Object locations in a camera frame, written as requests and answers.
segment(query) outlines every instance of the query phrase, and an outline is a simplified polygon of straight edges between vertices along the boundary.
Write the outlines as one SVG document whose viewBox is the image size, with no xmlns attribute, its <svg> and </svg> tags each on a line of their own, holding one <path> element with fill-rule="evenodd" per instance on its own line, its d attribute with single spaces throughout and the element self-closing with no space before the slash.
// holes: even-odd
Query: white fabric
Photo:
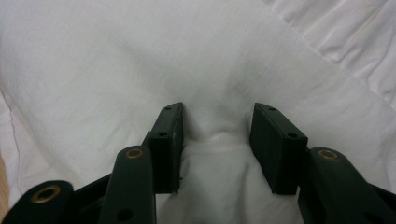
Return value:
<svg viewBox="0 0 396 224">
<path fill-rule="evenodd" d="M 310 147 L 344 153 L 396 192 L 394 1 L 0 3 L 0 150 L 10 203 L 64 179 L 78 189 L 185 106 L 183 181 L 158 223 L 302 223 L 271 194 L 248 134 L 255 102 Z"/>
</svg>

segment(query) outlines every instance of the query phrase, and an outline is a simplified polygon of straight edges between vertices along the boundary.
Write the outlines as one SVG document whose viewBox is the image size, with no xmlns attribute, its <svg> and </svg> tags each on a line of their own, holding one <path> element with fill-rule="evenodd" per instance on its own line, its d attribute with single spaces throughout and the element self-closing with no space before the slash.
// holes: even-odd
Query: metal grommet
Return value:
<svg viewBox="0 0 396 224">
<path fill-rule="evenodd" d="M 134 148 L 134 149 L 128 150 L 128 151 L 125 153 L 125 156 L 126 156 L 128 159 L 137 159 L 137 158 L 143 156 L 143 151 L 142 151 L 142 149 Z"/>
<path fill-rule="evenodd" d="M 61 188 L 57 185 L 47 186 L 32 196 L 32 203 L 46 203 L 56 198 L 61 193 Z"/>
<path fill-rule="evenodd" d="M 338 155 L 330 150 L 322 149 L 318 152 L 319 156 L 329 161 L 337 161 Z"/>
</svg>

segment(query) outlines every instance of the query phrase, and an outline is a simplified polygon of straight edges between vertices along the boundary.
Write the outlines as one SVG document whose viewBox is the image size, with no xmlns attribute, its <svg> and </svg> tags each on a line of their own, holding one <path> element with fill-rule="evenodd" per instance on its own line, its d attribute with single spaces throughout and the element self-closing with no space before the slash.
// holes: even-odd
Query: screw hole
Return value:
<svg viewBox="0 0 396 224">
<path fill-rule="evenodd" d="M 134 216 L 134 212 L 130 209 L 122 209 L 117 213 L 118 221 L 128 221 Z"/>
<path fill-rule="evenodd" d="M 297 134 L 295 134 L 295 133 L 288 133 L 288 137 L 296 138 L 296 137 L 297 137 Z"/>
<path fill-rule="evenodd" d="M 324 158 L 328 161 L 337 161 L 338 160 L 338 155 L 330 150 L 322 149 L 318 152 L 318 154 L 319 154 L 319 156 L 321 156 L 322 158 Z"/>
<path fill-rule="evenodd" d="M 61 192 L 61 188 L 56 185 L 45 187 L 32 196 L 32 203 L 46 203 L 56 198 Z"/>
<path fill-rule="evenodd" d="M 139 158 L 139 157 L 143 156 L 143 151 L 141 149 L 139 149 L 139 148 L 134 148 L 134 149 L 128 150 L 125 153 L 125 156 L 128 159 L 136 159 L 136 158 Z"/>
<path fill-rule="evenodd" d="M 374 224 L 383 224 L 384 223 L 384 220 L 381 217 L 379 217 L 379 216 L 377 216 L 376 214 L 373 214 L 373 213 L 365 212 L 364 213 L 364 217 L 367 220 L 369 220 L 370 222 L 374 223 Z"/>
</svg>

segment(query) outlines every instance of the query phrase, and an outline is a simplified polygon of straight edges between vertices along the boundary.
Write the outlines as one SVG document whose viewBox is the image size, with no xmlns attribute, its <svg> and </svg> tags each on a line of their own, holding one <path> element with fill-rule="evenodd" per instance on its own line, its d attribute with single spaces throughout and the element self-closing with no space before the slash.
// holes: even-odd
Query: crumpled white sheet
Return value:
<svg viewBox="0 0 396 224">
<path fill-rule="evenodd" d="M 10 204 L 78 189 L 183 102 L 178 195 L 158 223 L 302 223 L 250 152 L 255 102 L 396 192 L 394 1 L 2 1 L 0 152 Z"/>
</svg>

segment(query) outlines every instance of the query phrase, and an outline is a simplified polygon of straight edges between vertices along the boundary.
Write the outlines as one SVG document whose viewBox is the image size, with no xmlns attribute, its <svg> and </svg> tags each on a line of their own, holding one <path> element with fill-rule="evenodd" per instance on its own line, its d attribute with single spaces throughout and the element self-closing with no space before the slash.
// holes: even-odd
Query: wooden surface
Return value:
<svg viewBox="0 0 396 224">
<path fill-rule="evenodd" d="M 8 183 L 3 160 L 0 158 L 0 221 L 8 211 Z"/>
</svg>

